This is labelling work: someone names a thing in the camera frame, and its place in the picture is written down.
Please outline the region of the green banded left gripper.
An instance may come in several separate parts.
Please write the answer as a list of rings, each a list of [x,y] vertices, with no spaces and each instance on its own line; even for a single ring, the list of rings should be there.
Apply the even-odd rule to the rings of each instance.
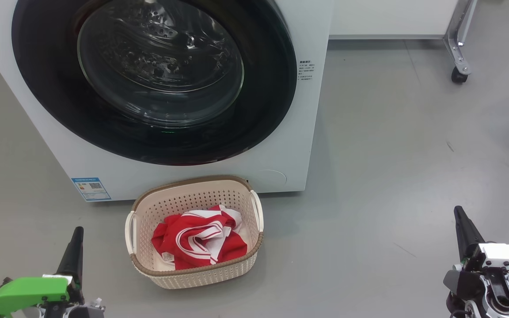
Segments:
[[[77,226],[56,275],[21,277],[0,286],[0,318],[27,308],[36,318],[105,318],[101,299],[83,301],[83,241],[84,228]]]

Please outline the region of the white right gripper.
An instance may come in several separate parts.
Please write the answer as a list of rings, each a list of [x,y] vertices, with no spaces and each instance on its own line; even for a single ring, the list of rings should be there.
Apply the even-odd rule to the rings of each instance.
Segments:
[[[461,206],[454,217],[461,262],[444,277],[450,318],[509,318],[509,244],[486,243]]]

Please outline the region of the red and white garment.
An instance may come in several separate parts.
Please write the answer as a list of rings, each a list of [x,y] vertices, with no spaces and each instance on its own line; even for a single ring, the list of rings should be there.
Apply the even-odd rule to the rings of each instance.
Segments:
[[[152,246],[175,270],[216,265],[246,255],[242,215],[223,205],[167,216],[154,229]]]

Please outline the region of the cream perforated laundry basket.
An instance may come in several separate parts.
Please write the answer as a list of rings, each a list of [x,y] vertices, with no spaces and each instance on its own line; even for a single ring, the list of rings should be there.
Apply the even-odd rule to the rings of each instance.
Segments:
[[[216,205],[242,215],[240,235],[248,246],[246,255],[216,265],[175,270],[164,263],[151,239],[157,225],[171,215],[206,210]],[[142,194],[125,222],[125,241],[137,271],[162,288],[206,286],[246,274],[254,266],[263,241],[263,209],[260,198],[244,179],[216,175],[156,187]]]

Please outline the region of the white washing machine body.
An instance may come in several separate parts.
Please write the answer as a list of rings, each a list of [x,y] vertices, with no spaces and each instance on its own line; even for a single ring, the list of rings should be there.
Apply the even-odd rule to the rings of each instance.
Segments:
[[[192,166],[151,164],[116,155],[60,124],[20,74],[12,46],[17,2],[0,0],[0,74],[70,180],[99,178],[112,201],[132,201],[160,185],[212,175],[240,177],[258,193],[305,189],[334,0],[274,0],[293,42],[297,71],[299,61],[310,60],[315,63],[313,79],[298,81],[296,73],[290,109],[266,139],[237,156]]]

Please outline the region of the blue energy label sticker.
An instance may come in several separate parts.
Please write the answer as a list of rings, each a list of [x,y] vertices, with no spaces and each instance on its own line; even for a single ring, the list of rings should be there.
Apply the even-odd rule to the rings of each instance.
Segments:
[[[72,178],[71,180],[86,202],[111,201],[111,196],[99,178]]]

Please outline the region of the metal cart leg with caster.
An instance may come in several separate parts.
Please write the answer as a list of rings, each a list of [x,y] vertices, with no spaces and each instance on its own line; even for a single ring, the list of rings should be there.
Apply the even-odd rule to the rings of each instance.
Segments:
[[[477,2],[478,0],[458,0],[444,34],[444,44],[454,61],[455,67],[462,74],[468,75],[472,73],[472,70],[461,52],[461,48],[465,44]]]

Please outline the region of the small printed text sticker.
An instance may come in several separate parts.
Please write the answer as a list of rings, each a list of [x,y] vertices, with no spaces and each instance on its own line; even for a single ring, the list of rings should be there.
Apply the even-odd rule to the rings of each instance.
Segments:
[[[297,80],[307,81],[313,79],[315,73],[315,63],[310,60],[298,62]]]

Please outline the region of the white partition board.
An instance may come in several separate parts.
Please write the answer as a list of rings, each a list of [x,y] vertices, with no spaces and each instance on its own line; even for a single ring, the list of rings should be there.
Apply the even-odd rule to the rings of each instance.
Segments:
[[[335,0],[331,40],[442,38],[458,0]]]

